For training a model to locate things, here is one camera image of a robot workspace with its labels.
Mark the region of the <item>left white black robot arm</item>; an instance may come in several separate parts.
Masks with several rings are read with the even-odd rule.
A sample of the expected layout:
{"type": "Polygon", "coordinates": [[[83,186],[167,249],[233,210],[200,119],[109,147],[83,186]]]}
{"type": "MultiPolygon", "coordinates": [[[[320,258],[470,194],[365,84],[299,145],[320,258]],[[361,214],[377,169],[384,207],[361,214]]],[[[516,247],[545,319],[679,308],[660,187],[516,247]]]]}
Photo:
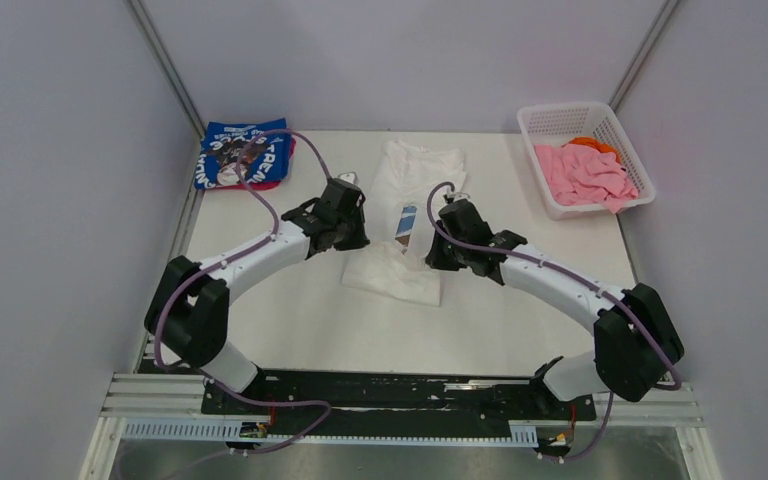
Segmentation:
{"type": "Polygon", "coordinates": [[[144,320],[156,345],[228,388],[243,413],[258,411],[266,386],[259,367],[228,339],[231,305],[246,291],[291,265],[329,250],[366,247],[362,190],[328,179],[323,193],[273,217],[271,229],[238,247],[197,262],[168,262],[144,320]]]}

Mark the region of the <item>white printed t-shirt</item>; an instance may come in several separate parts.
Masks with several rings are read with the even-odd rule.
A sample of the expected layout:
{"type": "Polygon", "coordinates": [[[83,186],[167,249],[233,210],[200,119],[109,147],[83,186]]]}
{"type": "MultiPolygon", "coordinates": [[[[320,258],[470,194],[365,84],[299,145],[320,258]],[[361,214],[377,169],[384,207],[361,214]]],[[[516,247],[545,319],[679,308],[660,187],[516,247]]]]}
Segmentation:
{"type": "Polygon", "coordinates": [[[341,278],[345,287],[420,305],[441,303],[440,273],[425,263],[435,229],[428,212],[445,205],[438,185],[459,190],[467,178],[460,149],[433,150],[388,141],[371,185],[364,189],[370,244],[352,251],[341,278]]]}

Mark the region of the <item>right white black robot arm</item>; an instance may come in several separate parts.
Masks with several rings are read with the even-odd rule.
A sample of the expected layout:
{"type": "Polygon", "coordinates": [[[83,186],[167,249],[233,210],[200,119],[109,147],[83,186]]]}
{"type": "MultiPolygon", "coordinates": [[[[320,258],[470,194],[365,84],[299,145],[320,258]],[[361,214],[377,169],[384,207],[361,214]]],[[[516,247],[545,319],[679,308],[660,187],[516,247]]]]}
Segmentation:
{"type": "Polygon", "coordinates": [[[492,231],[474,204],[450,201],[434,223],[426,258],[442,271],[469,269],[479,277],[528,293],[577,322],[593,340],[574,357],[560,356],[534,374],[531,403],[544,417],[556,417],[571,400],[613,393],[640,401],[665,389],[685,355],[684,345],[658,292],[638,283],[620,288],[551,259],[509,230],[492,231]]]}

